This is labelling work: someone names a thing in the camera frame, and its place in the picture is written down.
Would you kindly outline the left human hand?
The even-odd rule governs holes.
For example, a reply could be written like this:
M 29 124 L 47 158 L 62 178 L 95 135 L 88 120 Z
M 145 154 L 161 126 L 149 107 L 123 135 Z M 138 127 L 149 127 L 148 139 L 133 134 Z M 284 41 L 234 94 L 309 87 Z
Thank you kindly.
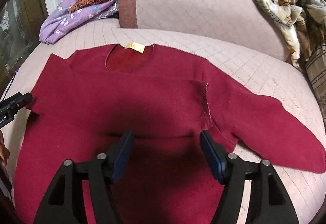
M 4 137 L 2 131 L 0 131 L 0 160 L 1 165 L 6 166 L 10 157 L 10 151 L 4 144 Z

